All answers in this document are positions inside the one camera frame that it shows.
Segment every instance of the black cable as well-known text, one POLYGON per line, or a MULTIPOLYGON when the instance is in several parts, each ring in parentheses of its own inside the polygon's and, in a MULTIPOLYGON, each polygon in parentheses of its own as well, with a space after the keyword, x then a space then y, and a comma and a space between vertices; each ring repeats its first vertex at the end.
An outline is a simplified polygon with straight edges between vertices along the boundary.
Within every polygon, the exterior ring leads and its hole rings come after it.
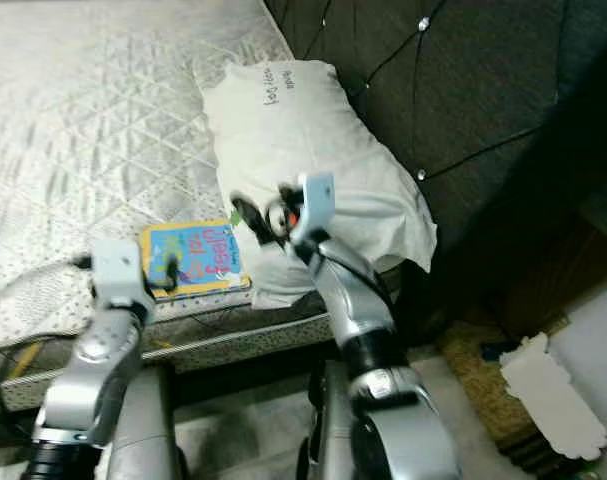
POLYGON ((352 0, 352 49, 354 51, 354 58, 359 58, 359 42, 356 41, 356 12, 358 8, 356 8, 356 2, 358 0, 352 0))
MULTIPOLYGON (((17 284, 19 284, 21 282, 24 282, 24 281, 33 279, 34 277, 43 275, 50 270, 56 270, 58 268, 65 267, 65 266, 73 266, 73 267, 80 268, 80 269, 89 269, 92 266, 92 257, 90 255, 79 255, 79 256, 73 257, 68 260, 60 260, 60 261, 52 262, 52 263, 34 268, 28 272, 21 273, 19 276, 17 276, 16 278, 14 278, 10 282, 8 282, 6 285, 4 285, 0 289, 0 297, 2 297, 9 289, 13 288, 14 286, 16 286, 17 284)), ((3 360, 1 362, 1 367, 0 367, 0 424, 3 427, 5 427, 5 429, 14 437, 18 437, 23 440, 25 440, 25 439, 29 440, 30 434, 29 434, 29 432, 26 432, 25 429, 23 429, 18 423, 14 422, 11 419, 11 412, 8 410, 7 404, 5 403, 5 398, 3 397, 3 389, 1 387, 1 384, 8 375, 8 372, 10 369, 10 364, 12 362, 16 363, 16 360, 14 360, 14 358, 12 358, 12 356, 13 356, 12 352, 16 351, 16 349, 18 349, 18 348, 24 348, 25 346, 27 346, 27 344, 35 343, 36 341, 38 341, 38 338, 52 339, 52 338, 59 337, 61 335, 66 336, 66 338, 71 337, 68 334, 56 334, 56 333, 32 335, 30 337, 22 339, 21 341, 17 342, 16 344, 10 346, 8 348, 9 353, 0 351, 0 354, 3 357, 3 360)))
POLYGON ((12 412, 7 407, 7 403, 5 402, 5 396, 3 394, 3 382, 7 380, 7 377, 10 372, 10 357, 13 357, 18 350, 29 347, 30 345, 37 342, 44 342, 48 340, 69 340, 75 338, 75 334, 70 333, 58 333, 58 332, 47 332, 47 333, 37 333, 34 335, 30 335, 25 337, 20 342, 12 345, 8 348, 8 355, 4 356, 3 361, 0 366, 0 423, 2 426, 6 428, 6 430, 14 435, 18 436, 20 439, 25 441, 31 441, 32 435, 30 432, 26 431, 21 425, 19 425, 13 418, 12 412))
MULTIPOLYGON (((227 314, 227 315, 229 315, 229 311, 228 310, 225 310, 224 313, 227 314)), ((215 332, 218 332, 218 333, 237 333, 234 330, 228 330, 227 328, 221 328, 218 325, 211 325, 211 324, 207 323, 205 320, 201 320, 196 315, 190 315, 190 318, 192 320, 194 320, 196 323, 198 323, 199 325, 201 325, 203 327, 206 327, 206 328, 209 328, 209 329, 211 329, 211 330, 213 330, 215 332)))
POLYGON ((68 260, 58 260, 56 262, 48 263, 46 265, 41 265, 39 267, 33 268, 32 270, 19 274, 17 277, 6 283, 2 288, 0 288, 0 297, 2 297, 9 289, 13 288, 17 284, 30 279, 34 279, 34 277, 38 277, 45 273, 48 273, 50 270, 57 270, 61 267, 67 266, 88 269, 91 268, 91 265, 92 260, 89 255, 79 255, 68 260))
POLYGON ((403 40, 403 42, 401 43, 401 45, 399 45, 396 50, 394 50, 390 55, 388 55, 388 57, 383 60, 381 63, 379 63, 376 68, 374 70, 372 70, 372 73, 370 73, 367 78, 365 79, 365 84, 369 85, 370 82, 372 81, 372 79, 376 76, 377 73, 379 73, 379 71, 381 71, 381 69, 387 65, 388 63, 390 63, 392 60, 394 60, 394 57, 396 57, 399 53, 401 53, 401 51, 403 51, 403 49, 412 41, 412 39, 414 39, 414 37, 416 37, 420 32, 418 30, 413 31, 412 33, 410 33, 410 35, 407 36, 407 38, 405 40, 403 40))
POLYGON ((439 13, 441 11, 441 9, 445 6, 445 4, 447 3, 448 0, 441 0, 439 3, 436 4, 436 6, 432 9, 432 13, 430 13, 429 15, 429 19, 430 19, 430 23, 432 23, 432 21, 434 20, 434 17, 436 17, 436 14, 439 13))
POLYGON ((521 138, 525 138, 529 135, 532 135, 533 133, 536 133, 539 129, 542 128, 542 125, 537 125, 536 127, 531 127, 531 128, 526 128, 524 130, 520 130, 516 133, 513 133, 512 135, 508 135, 507 137, 503 138, 502 140, 499 140, 496 143, 493 143, 491 145, 488 145, 487 147, 483 147, 480 150, 477 150, 474 153, 471 153, 469 155, 466 155, 465 157, 463 157, 461 160, 459 160, 458 162, 454 162, 451 165, 448 165, 445 168, 442 168, 441 170, 438 170, 437 172, 433 173, 432 175, 428 175, 427 177, 425 177, 426 180, 431 180, 433 178, 436 178, 440 175, 443 175, 444 173, 449 172, 450 170, 454 170, 456 167, 459 167, 461 165, 463 165, 464 163, 478 157, 479 155, 482 155, 483 153, 487 153, 491 150, 494 150, 496 148, 502 147, 503 145, 510 143, 510 142, 515 142, 516 140, 520 140, 521 138))
POLYGON ((418 92, 418 81, 419 76, 419 61, 421 59, 421 47, 423 46, 423 35, 425 32, 421 32, 419 35, 419 41, 416 42, 416 54, 414 55, 414 70, 412 72, 412 125, 411 125, 411 139, 410 145, 412 146, 412 158, 416 158, 416 98, 418 92))
POLYGON ((312 47, 314 46, 314 44, 316 43, 318 38, 321 36, 321 32, 325 28, 325 16, 327 15, 328 10, 330 9, 331 3, 332 3, 332 0, 327 0, 327 2, 325 2, 325 7, 323 8, 323 16, 321 17, 321 26, 314 34, 314 37, 312 38, 310 45, 307 47, 307 50, 305 51, 305 55, 303 55, 303 60, 307 60, 307 57, 310 54, 310 51, 312 50, 312 47))
POLYGON ((287 11, 290 8, 290 0, 285 0, 285 5, 283 6, 283 13, 281 14, 281 20, 276 22, 281 30, 283 30, 283 22, 285 21, 285 16, 287 15, 287 11))

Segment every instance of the quilted mattress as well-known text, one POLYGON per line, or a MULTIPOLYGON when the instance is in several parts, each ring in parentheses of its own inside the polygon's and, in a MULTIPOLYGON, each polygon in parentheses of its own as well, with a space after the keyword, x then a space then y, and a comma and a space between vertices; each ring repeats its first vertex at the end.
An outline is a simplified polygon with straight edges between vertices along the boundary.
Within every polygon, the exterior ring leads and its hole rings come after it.
POLYGON ((86 274, 41 267, 96 238, 226 215, 199 87, 227 62, 286 58, 258 0, 0 3, 0 346, 91 315, 86 274))

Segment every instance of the bed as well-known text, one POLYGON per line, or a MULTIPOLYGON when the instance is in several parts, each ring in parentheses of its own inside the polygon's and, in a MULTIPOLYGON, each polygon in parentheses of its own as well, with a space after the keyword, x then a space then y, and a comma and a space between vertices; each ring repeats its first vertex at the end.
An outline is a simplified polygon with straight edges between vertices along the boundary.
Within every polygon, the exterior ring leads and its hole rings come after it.
MULTIPOLYGON (((49 265, 93 239, 229 215, 199 88, 227 62, 290 58, 258 0, 0 2, 0 361, 90 318, 87 274, 49 265)), ((180 372, 331 338, 317 295, 275 311, 250 296, 159 304, 145 358, 180 372)), ((15 372, 11 408, 38 405, 70 346, 48 342, 15 372)))

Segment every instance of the wall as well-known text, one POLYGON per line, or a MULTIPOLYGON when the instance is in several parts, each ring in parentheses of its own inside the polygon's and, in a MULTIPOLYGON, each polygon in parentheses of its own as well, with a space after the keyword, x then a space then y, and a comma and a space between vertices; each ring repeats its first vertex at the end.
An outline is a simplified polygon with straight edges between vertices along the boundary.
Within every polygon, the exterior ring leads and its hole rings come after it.
POLYGON ((550 351, 607 428, 607 283, 566 313, 571 324, 551 339, 550 351))

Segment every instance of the yellow cable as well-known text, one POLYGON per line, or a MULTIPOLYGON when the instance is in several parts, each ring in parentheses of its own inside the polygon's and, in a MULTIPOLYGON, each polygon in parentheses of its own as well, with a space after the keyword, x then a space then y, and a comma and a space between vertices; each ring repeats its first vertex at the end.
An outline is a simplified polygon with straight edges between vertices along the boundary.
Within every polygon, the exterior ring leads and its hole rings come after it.
POLYGON ((164 342, 163 340, 156 340, 154 338, 152 340, 150 340, 150 342, 152 342, 155 345, 158 345, 159 347, 163 347, 163 348, 172 348, 174 346, 171 343, 164 342))
POLYGON ((10 373, 8 379, 11 380, 20 377, 25 369, 29 367, 30 363, 32 363, 32 360, 34 360, 34 357, 39 353, 42 346, 43 344, 41 342, 37 342, 27 347, 21 355, 21 358, 19 358, 19 361, 16 363, 16 367, 14 367, 14 370, 10 373))

